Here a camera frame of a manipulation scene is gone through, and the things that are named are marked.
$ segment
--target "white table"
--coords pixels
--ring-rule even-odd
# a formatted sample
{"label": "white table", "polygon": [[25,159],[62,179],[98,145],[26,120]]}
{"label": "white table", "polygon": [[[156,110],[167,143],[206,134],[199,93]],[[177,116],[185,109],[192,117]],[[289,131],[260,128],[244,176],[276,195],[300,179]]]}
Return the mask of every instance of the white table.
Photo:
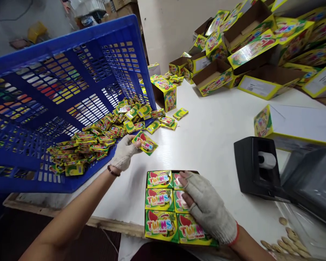
{"label": "white table", "polygon": [[[144,225],[146,173],[149,170],[197,170],[210,180],[237,222],[257,241],[275,243],[286,236],[278,219],[277,203],[240,192],[234,159],[233,143],[254,135],[253,119],[268,103],[325,108],[298,90],[290,90],[271,101],[238,89],[221,88],[201,97],[194,85],[185,80],[177,88],[177,109],[189,114],[178,122],[175,131],[160,128],[152,139],[159,147],[148,156],[135,155],[129,169],[116,179],[93,213],[93,216]],[[277,150],[279,169],[288,153]],[[54,208],[63,208],[84,190],[103,170],[102,168],[79,190],[66,194],[22,194],[19,199]]]}

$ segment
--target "floor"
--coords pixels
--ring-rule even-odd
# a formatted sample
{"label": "floor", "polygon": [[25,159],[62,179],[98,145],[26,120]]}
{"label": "floor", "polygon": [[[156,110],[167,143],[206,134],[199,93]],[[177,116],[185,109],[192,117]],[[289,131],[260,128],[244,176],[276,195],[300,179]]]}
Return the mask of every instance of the floor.
{"label": "floor", "polygon": [[[5,209],[0,219],[0,260],[17,261],[50,221],[50,217]],[[119,249],[121,234],[111,231],[106,233]],[[105,233],[100,229],[86,226],[73,243],[66,261],[117,261],[117,259],[118,255]]]}

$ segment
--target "forearm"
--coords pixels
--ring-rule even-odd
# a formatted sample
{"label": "forearm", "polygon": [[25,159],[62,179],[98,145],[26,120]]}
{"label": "forearm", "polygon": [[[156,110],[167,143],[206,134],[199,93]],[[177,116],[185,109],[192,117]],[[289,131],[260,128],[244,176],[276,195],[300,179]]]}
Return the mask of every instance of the forearm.
{"label": "forearm", "polygon": [[101,173],[46,226],[21,259],[30,260],[30,254],[40,246],[59,252],[66,249],[77,238],[115,178],[108,170]]}
{"label": "forearm", "polygon": [[231,248],[245,261],[275,261],[242,226],[239,226],[239,238]]}

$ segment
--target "tape roll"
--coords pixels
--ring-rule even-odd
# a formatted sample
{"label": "tape roll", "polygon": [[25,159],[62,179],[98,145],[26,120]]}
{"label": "tape roll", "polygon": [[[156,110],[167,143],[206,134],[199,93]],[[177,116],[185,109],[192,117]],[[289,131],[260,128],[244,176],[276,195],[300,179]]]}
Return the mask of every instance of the tape roll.
{"label": "tape roll", "polygon": [[276,165],[276,158],[272,153],[258,152],[260,168],[273,169]]}

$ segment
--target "white cotton glove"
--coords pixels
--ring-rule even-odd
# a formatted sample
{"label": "white cotton glove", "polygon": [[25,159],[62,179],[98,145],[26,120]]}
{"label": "white cotton glove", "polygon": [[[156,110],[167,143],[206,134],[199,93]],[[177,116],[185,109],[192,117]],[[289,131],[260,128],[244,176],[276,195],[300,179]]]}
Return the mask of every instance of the white cotton glove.
{"label": "white cotton glove", "polygon": [[183,178],[179,181],[187,192],[182,197],[190,206],[189,212],[195,220],[219,244],[234,244],[238,238],[238,224],[211,183],[189,171],[180,172],[180,176]]}
{"label": "white cotton glove", "polygon": [[129,168],[130,159],[134,154],[140,153],[142,150],[137,149],[141,146],[141,142],[137,141],[135,146],[131,142],[135,135],[127,134],[117,144],[115,155],[110,161],[110,165],[118,168],[121,171],[125,171]]}

